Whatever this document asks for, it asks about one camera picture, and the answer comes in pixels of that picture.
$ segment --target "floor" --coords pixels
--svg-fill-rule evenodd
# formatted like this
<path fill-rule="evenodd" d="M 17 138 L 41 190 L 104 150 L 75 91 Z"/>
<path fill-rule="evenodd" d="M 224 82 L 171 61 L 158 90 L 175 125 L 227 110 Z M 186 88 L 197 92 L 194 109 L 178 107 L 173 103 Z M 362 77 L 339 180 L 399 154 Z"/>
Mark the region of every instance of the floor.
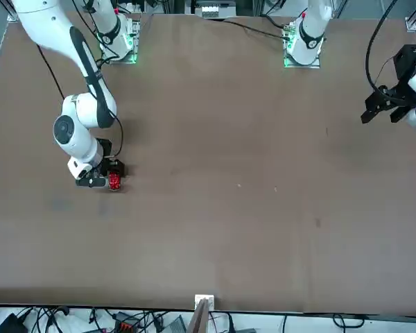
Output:
<path fill-rule="evenodd" d="M 142 318 L 142 311 L 125 311 L 124 313 L 132 316 L 133 314 L 139 314 L 138 318 Z M 3 320 L 11 313 L 18 314 L 19 312 L 24 313 L 25 308 L 16 307 L 16 308 L 0 308 L 0 324 Z M 31 329 L 35 324 L 35 319 L 37 318 L 38 309 L 33 309 L 31 313 L 26 317 L 24 321 L 25 326 L 28 329 Z M 118 312 L 118 310 L 112 309 L 110 311 L 112 314 Z M 90 309 L 71 309 L 69 315 L 64 317 L 62 314 L 56 316 L 56 321 L 60 329 L 64 333 L 69 332 L 97 332 L 95 323 L 89 323 L 89 314 Z M 182 316 L 183 323 L 185 327 L 188 327 L 188 324 L 191 320 L 191 312 L 179 312 L 171 311 L 163 316 L 164 323 L 163 326 L 166 327 L 172 323 L 176 318 Z M 111 319 L 109 314 L 107 314 L 103 309 L 96 310 L 96 317 L 99 327 L 105 332 L 109 332 L 114 328 L 114 321 Z M 209 321 L 207 327 L 207 333 L 221 333 L 228 332 L 229 321 L 227 314 L 217 312 L 212 314 L 212 320 Z M 234 328 L 239 333 L 241 330 L 242 333 L 253 333 L 253 332 L 267 332 L 267 333 L 291 333 L 291 332 L 303 332 L 303 333 L 313 333 L 313 332 L 326 332 L 326 333 L 339 333 L 343 330 L 339 327 L 336 327 L 330 318 L 315 318 L 315 317 L 299 317 L 293 314 L 293 316 L 288 316 L 285 322 L 284 327 L 284 315 L 279 314 L 232 314 L 232 319 L 234 323 Z M 345 320 L 346 325 L 358 325 L 359 320 Z M 40 327 L 45 330 L 46 325 L 46 316 L 40 319 Z M 51 327 L 52 332 L 57 332 L 55 328 Z M 416 323 L 400 323 L 392 321 L 366 321 L 365 324 L 358 328 L 357 330 L 352 330 L 354 333 L 416 333 Z M 147 333 L 156 333 L 154 325 L 151 325 L 147 330 Z"/>

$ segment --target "brown table surface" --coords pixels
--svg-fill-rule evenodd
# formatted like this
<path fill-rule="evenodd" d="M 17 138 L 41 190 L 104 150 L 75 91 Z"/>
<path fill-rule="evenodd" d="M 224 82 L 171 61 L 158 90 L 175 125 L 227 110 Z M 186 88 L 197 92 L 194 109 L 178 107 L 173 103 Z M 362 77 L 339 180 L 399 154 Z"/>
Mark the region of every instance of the brown table surface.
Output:
<path fill-rule="evenodd" d="M 332 21 L 320 70 L 283 69 L 279 40 L 154 16 L 138 64 L 104 69 L 125 129 L 121 193 L 75 186 L 52 136 L 61 98 L 9 25 L 0 302 L 191 308 L 212 293 L 218 309 L 416 314 L 416 129 L 359 118 L 375 25 Z M 373 77 L 413 42 L 386 22 Z M 65 94 L 85 91 L 72 61 L 46 55 Z M 391 64 L 380 81 L 395 83 Z M 117 125 L 101 132 L 119 144 Z"/>

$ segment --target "red object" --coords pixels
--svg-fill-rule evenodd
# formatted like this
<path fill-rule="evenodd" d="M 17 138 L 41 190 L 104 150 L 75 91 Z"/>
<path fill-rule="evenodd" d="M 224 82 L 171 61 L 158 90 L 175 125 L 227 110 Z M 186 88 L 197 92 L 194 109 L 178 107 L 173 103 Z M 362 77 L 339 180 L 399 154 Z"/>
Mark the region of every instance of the red object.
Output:
<path fill-rule="evenodd" d="M 110 181 L 111 190 L 116 191 L 120 189 L 120 175 L 118 173 L 110 172 L 108 180 Z"/>

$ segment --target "robotic arm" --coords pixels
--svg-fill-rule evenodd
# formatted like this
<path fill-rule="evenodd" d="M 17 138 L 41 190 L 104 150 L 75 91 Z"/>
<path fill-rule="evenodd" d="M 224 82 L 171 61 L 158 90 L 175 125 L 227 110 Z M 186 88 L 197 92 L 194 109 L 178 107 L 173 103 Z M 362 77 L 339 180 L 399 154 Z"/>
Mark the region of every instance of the robotic arm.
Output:
<path fill-rule="evenodd" d="M 97 2 L 109 3 L 110 0 Z M 96 139 L 88 129 L 110 127 L 117 115 L 116 102 L 85 38 L 68 20 L 58 0 L 13 0 L 13 3 L 29 37 L 38 45 L 72 59 L 85 78 L 88 92 L 68 96 L 53 127 L 56 142 L 71 156 L 68 168 L 76 184 L 89 187 L 110 185 L 109 176 L 114 164 L 119 176 L 123 176 L 123 164 L 109 160 L 106 156 L 110 154 L 111 143 Z"/>
<path fill-rule="evenodd" d="M 297 64 L 306 66 L 315 61 L 332 15 L 330 0 L 309 0 L 308 8 L 294 21 L 295 37 L 287 49 Z"/>
<path fill-rule="evenodd" d="M 393 57 L 398 83 L 388 89 L 377 88 L 366 100 L 366 111 L 361 115 L 368 123 L 381 111 L 395 109 L 390 114 L 392 123 L 405 116 L 411 126 L 416 126 L 416 45 L 404 45 Z"/>

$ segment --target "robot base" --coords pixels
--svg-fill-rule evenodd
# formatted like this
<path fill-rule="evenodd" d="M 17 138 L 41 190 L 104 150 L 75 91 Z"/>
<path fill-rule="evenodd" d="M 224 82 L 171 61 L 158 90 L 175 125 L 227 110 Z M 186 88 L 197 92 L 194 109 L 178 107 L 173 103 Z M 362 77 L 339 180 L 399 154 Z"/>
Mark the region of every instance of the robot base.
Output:
<path fill-rule="evenodd" d="M 298 64 L 296 61 L 294 61 L 294 59 L 292 59 L 291 56 L 288 54 L 288 50 L 291 48 L 293 44 L 293 40 L 295 39 L 295 36 L 296 36 L 295 22 L 290 22 L 290 24 L 287 24 L 282 29 L 282 36 L 288 37 L 290 39 L 290 40 L 282 40 L 282 43 L 283 43 L 282 46 L 284 50 L 284 67 L 285 68 L 320 68 L 320 50 L 322 48 L 322 43 L 324 42 L 323 39 L 319 44 L 318 56 L 314 60 L 314 62 L 309 65 L 301 65 L 301 64 Z"/>
<path fill-rule="evenodd" d="M 128 21 L 132 22 L 132 25 L 131 24 L 129 25 L 129 26 L 132 26 L 132 30 L 130 31 L 131 33 L 129 34 L 129 36 L 125 38 L 125 43 L 129 47 L 132 47 L 132 50 L 129 51 L 127 55 L 123 57 L 123 59 L 110 60 L 109 61 L 110 64 L 133 65 L 137 63 L 137 54 L 139 52 L 139 37 L 140 37 L 141 24 L 140 24 L 140 21 L 133 20 L 133 19 L 128 19 Z"/>
<path fill-rule="evenodd" d="M 111 153 L 112 143 L 107 139 L 97 139 L 103 147 L 103 155 Z M 120 160 L 104 157 L 102 162 L 81 179 L 76 180 L 77 186 L 109 188 L 117 191 L 121 188 L 121 179 L 126 177 L 125 164 Z"/>

